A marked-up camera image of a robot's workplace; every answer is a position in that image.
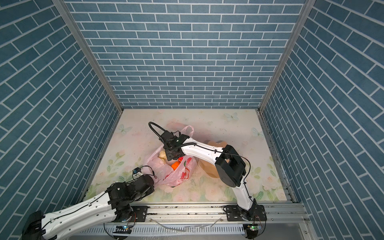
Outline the cream fake fruit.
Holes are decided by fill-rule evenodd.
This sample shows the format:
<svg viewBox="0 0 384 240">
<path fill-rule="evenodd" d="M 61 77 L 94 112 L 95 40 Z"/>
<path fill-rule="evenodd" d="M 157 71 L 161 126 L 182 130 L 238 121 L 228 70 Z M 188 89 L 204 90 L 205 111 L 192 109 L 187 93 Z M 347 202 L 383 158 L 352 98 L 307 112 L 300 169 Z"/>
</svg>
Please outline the cream fake fruit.
<svg viewBox="0 0 384 240">
<path fill-rule="evenodd" d="M 160 151 L 159 154 L 158 154 L 158 157 L 163 159 L 163 160 L 166 160 L 167 159 L 167 155 L 165 153 L 164 150 Z"/>
</svg>

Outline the orange fake fruit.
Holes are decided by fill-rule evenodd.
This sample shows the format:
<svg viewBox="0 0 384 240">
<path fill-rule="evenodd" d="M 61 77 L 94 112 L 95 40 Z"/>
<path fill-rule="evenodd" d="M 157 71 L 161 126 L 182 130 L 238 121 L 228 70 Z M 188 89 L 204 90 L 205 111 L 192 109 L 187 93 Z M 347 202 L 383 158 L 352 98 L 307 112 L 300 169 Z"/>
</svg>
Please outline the orange fake fruit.
<svg viewBox="0 0 384 240">
<path fill-rule="evenodd" d="M 175 163 L 173 163 L 173 164 L 171 165 L 171 167 L 172 167 L 172 169 L 175 171 L 175 170 L 178 168 L 179 165 L 180 165 L 180 162 L 175 162 Z"/>
</svg>

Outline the pink plastic bag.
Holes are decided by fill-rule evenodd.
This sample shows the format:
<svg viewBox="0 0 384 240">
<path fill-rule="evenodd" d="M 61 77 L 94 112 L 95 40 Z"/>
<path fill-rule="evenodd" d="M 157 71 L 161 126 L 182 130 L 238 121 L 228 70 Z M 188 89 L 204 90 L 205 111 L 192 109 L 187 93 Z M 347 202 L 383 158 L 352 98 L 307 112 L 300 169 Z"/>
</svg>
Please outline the pink plastic bag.
<svg viewBox="0 0 384 240">
<path fill-rule="evenodd" d="M 197 168 L 195 157 L 183 154 L 176 147 L 183 140 L 193 136 L 194 128 L 187 126 L 176 133 L 166 131 L 159 125 L 149 122 L 150 129 L 159 137 L 161 146 L 155 150 L 140 167 L 143 175 L 154 181 L 155 188 L 162 185 L 174 188 L 192 177 Z"/>
</svg>

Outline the peach scalloped bowl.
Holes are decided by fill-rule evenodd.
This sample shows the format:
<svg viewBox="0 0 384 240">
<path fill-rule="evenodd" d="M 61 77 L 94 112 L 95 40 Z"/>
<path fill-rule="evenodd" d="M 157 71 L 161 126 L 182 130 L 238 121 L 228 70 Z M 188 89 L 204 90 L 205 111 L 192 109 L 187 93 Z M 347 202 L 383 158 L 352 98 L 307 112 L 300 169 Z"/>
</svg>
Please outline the peach scalloped bowl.
<svg viewBox="0 0 384 240">
<path fill-rule="evenodd" d="M 206 142 L 206 144 L 210 145 L 210 146 L 214 146 L 214 147 L 224 148 L 227 145 L 227 142 L 225 142 L 225 141 L 218 141 L 218 142 L 208 141 L 208 142 Z M 211 178 L 218 179 L 220 177 L 216 166 L 208 163 L 207 161 L 199 159 L 199 167 Z"/>
</svg>

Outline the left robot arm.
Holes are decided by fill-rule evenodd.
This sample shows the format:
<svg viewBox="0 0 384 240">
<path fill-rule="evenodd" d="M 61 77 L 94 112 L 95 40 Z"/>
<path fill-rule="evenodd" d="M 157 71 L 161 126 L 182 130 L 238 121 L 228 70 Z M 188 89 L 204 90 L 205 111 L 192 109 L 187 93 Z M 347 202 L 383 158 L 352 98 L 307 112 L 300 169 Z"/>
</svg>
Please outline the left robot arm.
<svg viewBox="0 0 384 240">
<path fill-rule="evenodd" d="M 32 213 L 22 230 L 23 240 L 65 240 L 93 226 L 134 222 L 131 203 L 154 192 L 154 180 L 142 175 L 130 183 L 113 183 L 104 192 L 69 208 L 44 214 Z"/>
</svg>

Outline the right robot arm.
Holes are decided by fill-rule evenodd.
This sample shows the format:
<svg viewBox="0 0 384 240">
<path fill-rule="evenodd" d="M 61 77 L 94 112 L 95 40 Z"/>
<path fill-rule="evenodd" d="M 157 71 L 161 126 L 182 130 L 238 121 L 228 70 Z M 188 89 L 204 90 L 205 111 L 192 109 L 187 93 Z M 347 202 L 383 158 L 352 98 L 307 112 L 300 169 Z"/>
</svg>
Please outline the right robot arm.
<svg viewBox="0 0 384 240">
<path fill-rule="evenodd" d="M 262 205 L 248 192 L 245 179 L 248 176 L 244 158 L 230 146 L 214 147 L 200 143 L 193 138 L 165 131 L 158 135 L 163 143 L 167 160 L 176 160 L 184 156 L 196 157 L 216 168 L 224 184 L 231 187 L 237 199 L 237 212 L 245 221 L 266 221 L 267 216 Z"/>
</svg>

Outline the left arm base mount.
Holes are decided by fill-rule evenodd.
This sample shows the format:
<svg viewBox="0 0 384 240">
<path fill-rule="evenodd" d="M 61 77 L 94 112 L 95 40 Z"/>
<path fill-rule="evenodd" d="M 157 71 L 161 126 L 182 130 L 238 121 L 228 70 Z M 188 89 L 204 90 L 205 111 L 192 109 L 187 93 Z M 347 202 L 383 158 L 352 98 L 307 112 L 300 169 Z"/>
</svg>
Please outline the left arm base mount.
<svg viewBox="0 0 384 240">
<path fill-rule="evenodd" d="M 124 210 L 116 211 L 115 223 L 145 222 L 148 206 L 128 206 Z"/>
</svg>

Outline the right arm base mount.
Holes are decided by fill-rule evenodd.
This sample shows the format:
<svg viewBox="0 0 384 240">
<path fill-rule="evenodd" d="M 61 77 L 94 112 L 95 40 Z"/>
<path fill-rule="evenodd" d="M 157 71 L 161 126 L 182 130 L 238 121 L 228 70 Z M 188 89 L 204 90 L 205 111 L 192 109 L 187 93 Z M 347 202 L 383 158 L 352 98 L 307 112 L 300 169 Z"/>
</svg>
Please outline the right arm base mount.
<svg viewBox="0 0 384 240">
<path fill-rule="evenodd" d="M 223 210 L 227 216 L 227 221 L 229 222 L 265 222 L 267 220 L 267 215 L 263 205 L 256 205 L 256 207 L 251 207 L 248 211 L 237 205 L 227 205 L 223 207 Z"/>
</svg>

